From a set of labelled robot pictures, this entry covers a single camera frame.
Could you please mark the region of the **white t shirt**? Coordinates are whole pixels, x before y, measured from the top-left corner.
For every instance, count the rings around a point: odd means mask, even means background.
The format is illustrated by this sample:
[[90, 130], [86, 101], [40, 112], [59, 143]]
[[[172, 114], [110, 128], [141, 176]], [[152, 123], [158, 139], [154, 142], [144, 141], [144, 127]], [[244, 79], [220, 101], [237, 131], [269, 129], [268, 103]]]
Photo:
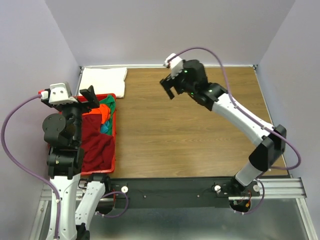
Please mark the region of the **white t shirt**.
[[117, 98], [125, 96], [126, 67], [120, 68], [88, 68], [85, 67], [79, 85], [79, 91], [93, 86], [96, 95], [114, 94]]

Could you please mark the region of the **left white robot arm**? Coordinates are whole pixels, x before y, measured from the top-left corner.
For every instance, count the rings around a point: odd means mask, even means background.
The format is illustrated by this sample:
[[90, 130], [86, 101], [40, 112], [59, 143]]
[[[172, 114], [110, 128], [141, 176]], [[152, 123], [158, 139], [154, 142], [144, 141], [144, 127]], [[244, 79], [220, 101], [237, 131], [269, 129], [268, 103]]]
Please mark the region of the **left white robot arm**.
[[43, 123], [44, 141], [49, 145], [47, 157], [52, 205], [48, 240], [88, 240], [90, 223], [101, 198], [111, 191], [110, 178], [93, 173], [85, 184], [85, 193], [76, 204], [85, 152], [82, 144], [82, 115], [99, 107], [93, 86], [82, 89], [85, 101], [71, 93], [67, 83], [56, 83], [41, 92], [41, 101], [58, 110]]

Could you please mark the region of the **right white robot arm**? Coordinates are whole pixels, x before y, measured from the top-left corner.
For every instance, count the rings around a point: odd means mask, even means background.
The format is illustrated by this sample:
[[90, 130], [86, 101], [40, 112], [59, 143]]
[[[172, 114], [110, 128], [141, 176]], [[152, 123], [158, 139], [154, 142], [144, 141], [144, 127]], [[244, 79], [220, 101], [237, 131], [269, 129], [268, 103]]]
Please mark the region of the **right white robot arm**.
[[174, 98], [172, 88], [179, 95], [188, 94], [199, 105], [234, 124], [255, 146], [248, 157], [248, 163], [235, 174], [229, 184], [234, 195], [243, 195], [248, 186], [268, 171], [284, 153], [286, 128], [265, 122], [230, 97], [227, 89], [218, 83], [209, 82], [204, 65], [198, 60], [177, 57], [166, 61], [164, 65], [170, 69], [170, 74], [160, 84], [170, 99]]

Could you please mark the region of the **red plastic bin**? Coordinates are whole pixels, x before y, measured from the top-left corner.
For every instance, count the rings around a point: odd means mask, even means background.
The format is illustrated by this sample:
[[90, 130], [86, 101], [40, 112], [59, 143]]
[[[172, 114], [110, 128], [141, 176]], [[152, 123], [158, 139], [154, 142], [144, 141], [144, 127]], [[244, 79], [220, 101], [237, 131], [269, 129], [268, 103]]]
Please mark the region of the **red plastic bin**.
[[58, 112], [47, 116], [43, 123], [44, 141], [48, 144], [48, 174], [51, 178], [101, 171], [110, 173], [115, 160], [116, 143], [113, 135], [101, 132], [109, 112], [94, 93], [82, 92], [79, 99], [54, 106]]

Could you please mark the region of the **green t shirt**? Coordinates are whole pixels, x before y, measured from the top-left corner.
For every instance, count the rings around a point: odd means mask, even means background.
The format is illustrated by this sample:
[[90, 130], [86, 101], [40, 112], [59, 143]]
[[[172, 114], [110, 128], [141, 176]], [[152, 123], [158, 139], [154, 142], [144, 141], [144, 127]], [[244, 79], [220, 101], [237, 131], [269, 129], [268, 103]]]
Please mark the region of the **green t shirt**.
[[105, 104], [110, 109], [110, 116], [112, 117], [116, 110], [116, 98], [112, 94], [108, 94], [105, 98], [99, 101], [100, 104]]

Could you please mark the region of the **orange t shirt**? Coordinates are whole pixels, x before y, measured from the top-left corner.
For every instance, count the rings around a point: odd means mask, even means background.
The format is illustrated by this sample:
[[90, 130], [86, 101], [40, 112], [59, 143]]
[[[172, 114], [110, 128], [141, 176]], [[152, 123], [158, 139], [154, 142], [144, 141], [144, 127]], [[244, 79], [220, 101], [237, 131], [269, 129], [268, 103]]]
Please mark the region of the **orange t shirt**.
[[94, 108], [90, 112], [83, 113], [82, 115], [101, 115], [101, 124], [104, 124], [111, 117], [111, 109], [106, 104], [102, 103], [98, 108]]

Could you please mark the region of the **teal t shirt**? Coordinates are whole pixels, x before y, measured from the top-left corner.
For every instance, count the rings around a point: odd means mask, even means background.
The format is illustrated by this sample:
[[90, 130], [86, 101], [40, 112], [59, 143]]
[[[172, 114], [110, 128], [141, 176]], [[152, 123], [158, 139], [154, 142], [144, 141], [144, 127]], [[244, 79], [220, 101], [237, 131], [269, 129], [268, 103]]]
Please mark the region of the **teal t shirt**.
[[100, 133], [110, 136], [113, 134], [113, 123], [111, 120], [106, 121], [100, 126]]

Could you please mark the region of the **dark red t shirt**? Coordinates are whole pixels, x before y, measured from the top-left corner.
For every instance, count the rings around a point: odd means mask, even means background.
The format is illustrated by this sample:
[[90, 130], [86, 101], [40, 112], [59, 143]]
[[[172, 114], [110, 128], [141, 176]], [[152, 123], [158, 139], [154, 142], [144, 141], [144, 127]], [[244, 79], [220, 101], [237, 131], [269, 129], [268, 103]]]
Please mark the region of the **dark red t shirt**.
[[115, 142], [113, 136], [100, 133], [101, 121], [100, 114], [82, 116], [83, 172], [104, 171], [112, 167]]

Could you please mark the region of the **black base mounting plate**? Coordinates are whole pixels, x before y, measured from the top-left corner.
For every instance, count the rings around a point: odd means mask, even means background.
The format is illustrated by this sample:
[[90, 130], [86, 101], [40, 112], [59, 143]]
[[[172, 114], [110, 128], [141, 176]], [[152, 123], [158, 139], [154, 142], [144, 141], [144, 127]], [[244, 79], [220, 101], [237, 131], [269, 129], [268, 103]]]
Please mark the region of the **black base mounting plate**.
[[256, 181], [243, 187], [231, 176], [110, 178], [98, 174], [88, 179], [93, 180], [105, 185], [105, 193], [128, 188], [125, 195], [117, 193], [109, 198], [117, 209], [125, 206], [131, 209], [228, 208], [233, 200], [240, 200], [244, 205], [247, 199], [261, 195]]

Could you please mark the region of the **aluminium frame rail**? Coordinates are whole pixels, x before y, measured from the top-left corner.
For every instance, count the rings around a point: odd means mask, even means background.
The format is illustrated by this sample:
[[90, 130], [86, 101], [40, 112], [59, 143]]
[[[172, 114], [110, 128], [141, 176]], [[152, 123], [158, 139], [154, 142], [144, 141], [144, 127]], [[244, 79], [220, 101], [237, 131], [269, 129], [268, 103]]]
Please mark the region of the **aluminium frame rail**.
[[[76, 193], [79, 205], [89, 177], [80, 178]], [[228, 208], [115, 208], [110, 197], [127, 193], [112, 190], [100, 199], [89, 225], [89, 240], [280, 240], [306, 239], [298, 203], [306, 197], [303, 183], [288, 176], [264, 177], [260, 196]], [[32, 240], [48, 240], [53, 189], [44, 186], [31, 229]]]

